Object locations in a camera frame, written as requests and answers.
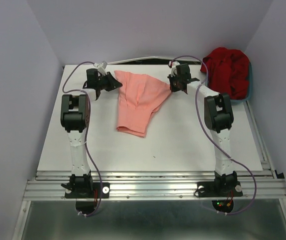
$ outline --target cable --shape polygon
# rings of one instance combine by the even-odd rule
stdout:
[[[69,76],[67,77],[66,81],[65,81],[64,84],[63,84],[62,90],[63,90],[63,93],[65,93],[65,94],[68,94],[68,93],[71,93],[71,92],[82,92],[82,93],[86,94],[86,95],[88,96],[88,108],[89,108],[89,118],[90,118],[91,101],[90,101],[90,98],[89,98],[88,93],[87,93],[86,91],[82,90],[82,89],[72,89],[72,90],[69,90],[69,91],[66,91],[66,90],[65,90],[65,86],[66,86],[68,80],[71,78],[71,76],[73,75],[73,73],[77,70],[77,68],[78,68],[79,66],[83,65],[83,64],[93,64],[93,65],[94,65],[94,63],[91,62],[91,61],[84,61],[84,62],[78,64],[78,65],[74,68],[74,70],[71,72],[71,74],[69,74]],[[88,134],[88,128],[86,129],[85,139],[87,139],[87,134]],[[97,165],[95,164],[95,162],[94,162],[94,160],[93,160],[93,158],[92,158],[92,156],[91,156],[91,154],[90,154],[90,152],[89,152],[89,150],[88,150],[87,141],[85,142],[85,149],[86,149],[86,153],[87,153],[89,159],[91,160],[92,164],[94,165],[94,167],[95,167],[95,169],[96,169],[96,172],[97,172],[98,177],[99,177],[100,187],[101,187],[101,192],[100,192],[100,195],[99,195],[99,200],[98,200],[98,203],[97,203],[97,206],[96,206],[95,210],[94,210],[92,213],[90,213],[90,214],[82,214],[82,213],[79,213],[80,215],[83,215],[83,216],[85,216],[85,217],[87,218],[87,217],[90,217],[90,216],[94,215],[94,214],[97,212],[97,210],[98,210],[98,208],[99,208],[99,206],[100,206],[100,204],[101,204],[102,195],[103,195],[103,181],[102,181],[101,173],[100,173],[100,171],[99,171]]]
[[[253,178],[253,181],[254,181],[254,194],[253,194],[253,198],[251,199],[251,202],[243,209],[239,210],[239,211],[236,211],[236,212],[230,212],[230,213],[223,213],[223,212],[219,212],[219,213],[222,213],[222,214],[225,214],[225,215],[236,215],[236,214],[240,214],[241,212],[247,210],[254,202],[255,200],[255,197],[256,197],[256,192],[257,192],[257,184],[256,184],[256,180],[255,180],[255,177],[254,177],[254,174],[252,173],[252,171],[247,167],[245,166],[244,164],[232,159],[232,157],[227,153],[225,152],[219,145],[217,145],[213,139],[207,134],[205,128],[204,128],[204,125],[202,123],[202,120],[201,120],[201,117],[200,117],[200,114],[199,114],[199,109],[198,109],[198,102],[197,102],[197,96],[198,96],[198,92],[199,92],[199,89],[200,87],[202,86],[203,83],[207,83],[208,81],[208,68],[206,66],[206,64],[199,58],[197,57],[194,57],[194,56],[191,56],[191,55],[182,55],[182,56],[178,56],[176,58],[174,58],[171,62],[175,61],[176,59],[179,59],[179,58],[184,58],[184,57],[189,57],[189,58],[194,58],[198,61],[200,61],[206,68],[206,77],[205,77],[205,80],[197,87],[197,90],[196,90],[196,94],[195,94],[195,106],[196,106],[196,113],[197,113],[197,117],[198,117],[198,121],[199,121],[199,124],[201,125],[202,127],[202,130],[203,132],[205,133],[205,135],[207,136],[207,138],[211,141],[212,144],[214,144],[215,147],[217,147],[225,156],[227,156],[229,159],[231,159],[232,162],[238,164],[238,165],[241,165],[243,168],[245,168],[249,174],[251,175],[251,177]]]

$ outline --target wall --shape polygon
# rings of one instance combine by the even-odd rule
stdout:
[[[64,64],[245,50],[272,0],[28,0]]]
[[[11,239],[62,74],[24,0],[0,0],[0,240]]]
[[[286,178],[286,1],[272,3],[246,54],[253,64],[251,103],[258,126]]]

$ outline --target red towel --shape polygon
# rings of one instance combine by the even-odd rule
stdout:
[[[208,87],[219,93],[228,93],[231,99],[246,98],[248,80],[247,56],[240,50],[218,47],[203,58],[209,71]],[[201,72],[206,72],[202,65]]]

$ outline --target gray floor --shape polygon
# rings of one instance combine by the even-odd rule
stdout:
[[[206,201],[104,202],[99,214],[77,216],[72,201],[33,202],[25,240],[286,240],[278,200],[256,200],[246,212],[218,215]],[[238,200],[235,208],[248,204]]]

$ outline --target pink cloth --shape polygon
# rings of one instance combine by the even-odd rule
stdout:
[[[146,136],[146,129],[153,115],[171,94],[166,84],[146,74],[115,71],[119,88],[117,131]]]

